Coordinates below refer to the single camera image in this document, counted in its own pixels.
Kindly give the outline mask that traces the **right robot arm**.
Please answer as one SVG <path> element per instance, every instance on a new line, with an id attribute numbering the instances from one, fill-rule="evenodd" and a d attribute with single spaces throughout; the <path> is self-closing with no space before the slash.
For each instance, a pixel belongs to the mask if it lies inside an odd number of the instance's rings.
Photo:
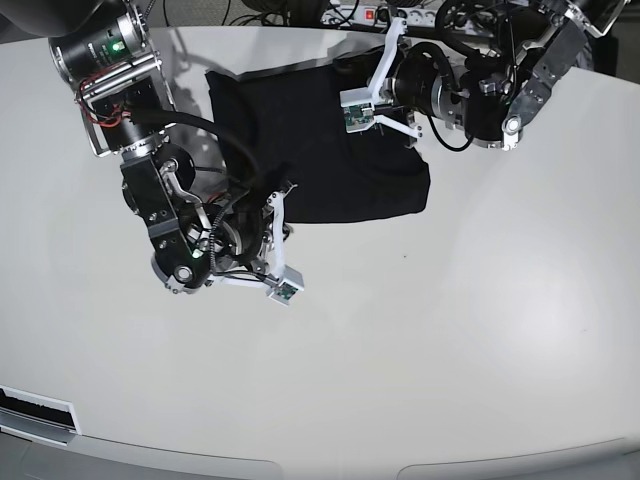
<path id="1" fill-rule="evenodd" d="M 53 38 L 54 64 L 71 88 L 95 155 L 121 157 L 122 194 L 146 226 L 152 268 L 175 294 L 214 284 L 262 289 L 287 304 L 304 288 L 284 243 L 288 186 L 267 188 L 250 148 L 209 120 L 176 108 L 146 17 L 130 1 L 101 1 L 76 31 Z M 193 189 L 202 172 L 173 143 L 173 126 L 211 134 L 232 149 L 211 167 L 215 190 Z"/>

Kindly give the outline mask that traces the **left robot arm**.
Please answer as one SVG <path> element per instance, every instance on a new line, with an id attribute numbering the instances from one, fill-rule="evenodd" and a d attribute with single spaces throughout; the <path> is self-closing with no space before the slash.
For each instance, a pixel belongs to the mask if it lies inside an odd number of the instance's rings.
<path id="1" fill-rule="evenodd" d="M 510 150 L 624 1 L 445 1 L 433 42 L 410 47 L 391 78 L 394 101 L 441 120 L 471 145 Z"/>

